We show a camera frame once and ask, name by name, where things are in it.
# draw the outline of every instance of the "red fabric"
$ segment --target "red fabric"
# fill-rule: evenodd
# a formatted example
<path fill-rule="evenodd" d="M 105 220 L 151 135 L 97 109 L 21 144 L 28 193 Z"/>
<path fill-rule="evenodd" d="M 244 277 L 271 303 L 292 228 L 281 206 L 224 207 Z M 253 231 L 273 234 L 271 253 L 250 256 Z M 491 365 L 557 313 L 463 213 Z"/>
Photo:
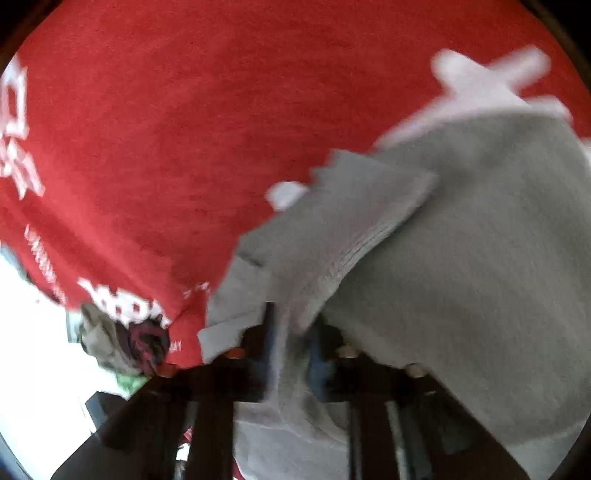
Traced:
<path fill-rule="evenodd" d="M 170 361 L 198 364 L 196 286 L 272 214 L 269 187 L 307 182 L 331 148 L 366 151 L 436 96 L 441 48 L 488 63 L 527 44 L 553 68 L 525 94 L 556 95 L 591 135 L 591 98 L 517 0 L 64 0 L 19 52 L 21 145 L 46 192 L 19 201 L 0 179 L 0 238 L 48 288 L 31 225 L 70 306 L 79 278 L 157 300 L 181 341 Z"/>

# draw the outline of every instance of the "gray garment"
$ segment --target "gray garment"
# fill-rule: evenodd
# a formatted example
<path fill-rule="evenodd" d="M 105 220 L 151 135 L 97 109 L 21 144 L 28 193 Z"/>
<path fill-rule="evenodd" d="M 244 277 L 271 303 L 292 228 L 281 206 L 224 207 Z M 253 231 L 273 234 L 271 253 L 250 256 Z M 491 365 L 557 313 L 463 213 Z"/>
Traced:
<path fill-rule="evenodd" d="M 278 305 L 269 399 L 239 415 L 245 476 L 346 476 L 338 409 L 303 380 L 301 338 L 324 308 L 377 361 L 430 368 L 548 478 L 591 411 L 590 182 L 568 126 L 538 115 L 448 124 L 373 158 L 336 153 L 310 193 L 241 240 L 200 334 L 211 357 L 264 301 Z"/>

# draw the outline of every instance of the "white surface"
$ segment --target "white surface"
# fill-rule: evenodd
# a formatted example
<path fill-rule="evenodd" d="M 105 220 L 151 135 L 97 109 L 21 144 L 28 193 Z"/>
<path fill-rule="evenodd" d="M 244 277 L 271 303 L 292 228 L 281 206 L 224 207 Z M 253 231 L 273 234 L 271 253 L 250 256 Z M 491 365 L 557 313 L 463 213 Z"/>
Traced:
<path fill-rule="evenodd" d="M 84 402 L 115 376 L 67 341 L 65 312 L 0 258 L 0 432 L 34 480 L 48 480 L 90 436 Z"/>

